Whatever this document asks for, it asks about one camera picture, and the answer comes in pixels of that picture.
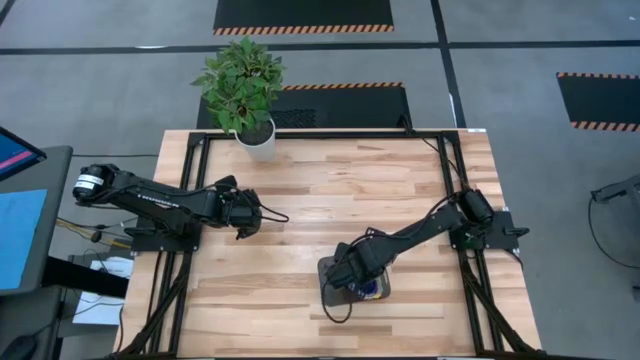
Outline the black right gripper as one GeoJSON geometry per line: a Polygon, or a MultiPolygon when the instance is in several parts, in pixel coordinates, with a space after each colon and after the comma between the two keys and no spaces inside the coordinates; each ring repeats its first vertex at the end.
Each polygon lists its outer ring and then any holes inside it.
{"type": "Polygon", "coordinates": [[[382,276],[395,258],[390,239],[366,239],[348,246],[327,270],[328,283],[334,288],[360,290],[382,276]]]}

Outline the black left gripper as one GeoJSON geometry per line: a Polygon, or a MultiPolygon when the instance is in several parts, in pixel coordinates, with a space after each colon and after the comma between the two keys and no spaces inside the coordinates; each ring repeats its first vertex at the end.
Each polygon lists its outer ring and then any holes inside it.
{"type": "Polygon", "coordinates": [[[245,239],[258,232],[262,222],[261,203],[253,189],[238,189],[234,176],[214,183],[216,188],[216,227],[233,227],[236,239],[245,239]]]}

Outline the grey translucent plastic basket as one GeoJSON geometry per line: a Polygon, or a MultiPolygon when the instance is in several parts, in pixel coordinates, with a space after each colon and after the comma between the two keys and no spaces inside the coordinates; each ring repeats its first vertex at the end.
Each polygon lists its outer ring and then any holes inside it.
{"type": "Polygon", "coordinates": [[[390,296],[391,284],[387,271],[375,279],[381,285],[381,294],[378,298],[364,299],[359,295],[360,288],[356,290],[353,286],[336,289],[331,285],[328,285],[327,273],[329,268],[334,264],[335,261],[332,256],[323,257],[317,263],[320,291],[324,296],[324,302],[327,306],[335,307],[339,305],[347,305],[349,303],[382,300],[390,296]]]}

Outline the white plant pot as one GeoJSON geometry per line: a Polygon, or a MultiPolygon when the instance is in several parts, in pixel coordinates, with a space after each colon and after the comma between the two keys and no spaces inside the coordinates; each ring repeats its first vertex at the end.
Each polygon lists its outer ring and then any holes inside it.
{"type": "Polygon", "coordinates": [[[272,118],[259,129],[235,133],[236,141],[246,150],[254,162],[272,162],[276,157],[276,126],[272,118]]]}

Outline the green leafy plant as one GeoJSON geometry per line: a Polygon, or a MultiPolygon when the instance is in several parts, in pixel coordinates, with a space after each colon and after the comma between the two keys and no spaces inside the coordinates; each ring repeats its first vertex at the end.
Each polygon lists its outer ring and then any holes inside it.
{"type": "Polygon", "coordinates": [[[246,36],[207,57],[191,84],[200,89],[213,123],[227,134],[240,135],[269,120],[285,70],[280,57],[246,36]]]}

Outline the black hazard-striped floor mat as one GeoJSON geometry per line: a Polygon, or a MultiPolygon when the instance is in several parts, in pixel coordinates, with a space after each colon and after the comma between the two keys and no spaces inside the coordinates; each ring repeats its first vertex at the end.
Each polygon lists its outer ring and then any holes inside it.
{"type": "Polygon", "coordinates": [[[571,126],[640,133],[640,75],[557,72],[571,126]]]}
{"type": "Polygon", "coordinates": [[[280,129],[412,126],[400,82],[285,85],[270,114],[280,129]]]}
{"type": "Polygon", "coordinates": [[[215,36],[395,30],[390,0],[218,0],[215,36]]]}

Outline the white paper sheets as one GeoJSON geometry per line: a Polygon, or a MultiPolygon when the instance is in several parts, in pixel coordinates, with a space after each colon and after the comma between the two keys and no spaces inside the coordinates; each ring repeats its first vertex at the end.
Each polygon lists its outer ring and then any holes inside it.
{"type": "MultiPolygon", "coordinates": [[[[133,261],[113,256],[106,260],[93,260],[90,268],[129,279],[132,274],[133,261]]],[[[72,322],[83,325],[118,325],[123,304],[124,300],[120,298],[83,291],[72,322]]]]}

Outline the black desk support bar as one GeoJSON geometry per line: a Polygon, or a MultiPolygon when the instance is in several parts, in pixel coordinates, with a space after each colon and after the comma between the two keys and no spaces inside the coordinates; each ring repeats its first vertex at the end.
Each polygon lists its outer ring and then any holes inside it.
{"type": "Polygon", "coordinates": [[[57,285],[124,299],[129,280],[108,273],[106,270],[94,270],[49,256],[44,267],[41,285],[57,285]]]}

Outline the grey side desk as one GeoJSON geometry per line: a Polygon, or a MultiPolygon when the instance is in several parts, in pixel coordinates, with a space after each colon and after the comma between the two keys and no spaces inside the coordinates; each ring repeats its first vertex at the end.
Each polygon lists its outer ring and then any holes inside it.
{"type": "Polygon", "coordinates": [[[0,290],[0,297],[27,293],[42,287],[41,279],[50,256],[50,245],[73,149],[69,146],[56,146],[46,148],[44,152],[46,160],[0,182],[0,194],[38,189],[47,191],[20,287],[0,290]]]}

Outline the blue paper sheet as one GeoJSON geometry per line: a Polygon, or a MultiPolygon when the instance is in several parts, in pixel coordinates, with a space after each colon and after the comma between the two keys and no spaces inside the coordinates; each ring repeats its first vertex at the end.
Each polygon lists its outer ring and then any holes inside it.
{"type": "Polygon", "coordinates": [[[20,287],[45,189],[0,194],[0,290],[20,287]]]}

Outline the computer monitor with pink stripe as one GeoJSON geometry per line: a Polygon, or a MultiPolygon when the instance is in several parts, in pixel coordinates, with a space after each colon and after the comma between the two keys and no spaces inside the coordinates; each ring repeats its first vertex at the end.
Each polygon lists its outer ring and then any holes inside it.
{"type": "Polygon", "coordinates": [[[44,151],[0,126],[0,181],[46,159],[44,151]]]}

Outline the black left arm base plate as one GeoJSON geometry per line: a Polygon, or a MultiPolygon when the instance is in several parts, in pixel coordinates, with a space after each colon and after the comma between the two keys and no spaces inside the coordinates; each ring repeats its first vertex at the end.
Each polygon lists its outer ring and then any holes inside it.
{"type": "Polygon", "coordinates": [[[124,231],[132,238],[134,252],[190,252],[200,246],[202,226],[191,223],[181,235],[172,235],[152,221],[138,218],[133,227],[126,227],[124,231]]]}

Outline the black aluminium table frame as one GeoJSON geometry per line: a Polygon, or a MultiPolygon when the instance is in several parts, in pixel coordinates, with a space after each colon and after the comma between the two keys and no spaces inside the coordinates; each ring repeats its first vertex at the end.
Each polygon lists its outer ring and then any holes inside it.
{"type": "Polygon", "coordinates": [[[474,351],[456,251],[441,234],[401,254],[383,300],[323,308],[319,259],[368,227],[421,219],[446,193],[434,142],[396,131],[276,136],[276,157],[253,162],[216,136],[204,180],[233,175],[287,221],[237,240],[205,229],[195,252],[177,354],[181,358],[393,357],[474,351]]]}

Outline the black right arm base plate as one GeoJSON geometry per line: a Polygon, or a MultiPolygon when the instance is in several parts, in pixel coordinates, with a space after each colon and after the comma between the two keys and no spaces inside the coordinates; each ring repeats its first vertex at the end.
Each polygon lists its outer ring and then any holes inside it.
{"type": "Polygon", "coordinates": [[[495,211],[493,217],[480,224],[465,222],[461,228],[449,232],[452,247],[464,250],[514,250],[518,239],[529,233],[528,228],[516,228],[511,213],[495,211]]]}

